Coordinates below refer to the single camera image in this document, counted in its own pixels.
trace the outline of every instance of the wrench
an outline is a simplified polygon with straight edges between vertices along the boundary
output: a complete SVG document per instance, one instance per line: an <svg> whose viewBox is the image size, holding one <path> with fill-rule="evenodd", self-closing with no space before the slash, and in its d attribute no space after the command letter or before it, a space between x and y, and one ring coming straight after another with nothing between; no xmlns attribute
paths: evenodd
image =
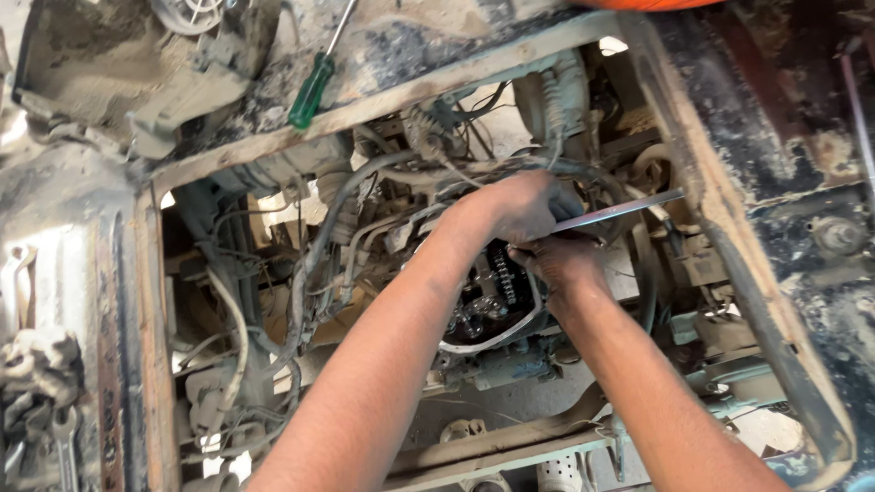
<svg viewBox="0 0 875 492"><path fill-rule="evenodd" d="M60 462L60 487L64 492L79 492L79 474L76 473L76 452L74 437L79 424L79 413L74 407L66 411L56 410L52 413L52 437L58 448Z"/></svg>

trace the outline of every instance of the hand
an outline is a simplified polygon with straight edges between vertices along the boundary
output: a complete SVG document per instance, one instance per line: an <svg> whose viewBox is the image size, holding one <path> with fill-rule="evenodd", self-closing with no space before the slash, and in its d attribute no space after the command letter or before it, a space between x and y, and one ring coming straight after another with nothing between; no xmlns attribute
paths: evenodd
<svg viewBox="0 0 875 492"><path fill-rule="evenodd" d="M512 244L544 237L557 220L584 212L573 191L568 193L546 170L517 172L463 197L457 207L489 213L493 236Z"/></svg>
<svg viewBox="0 0 875 492"><path fill-rule="evenodd" d="M547 284L547 308L557 318L569 305L587 299L613 301L599 243L573 231L562 234L508 246L507 253Z"/></svg>

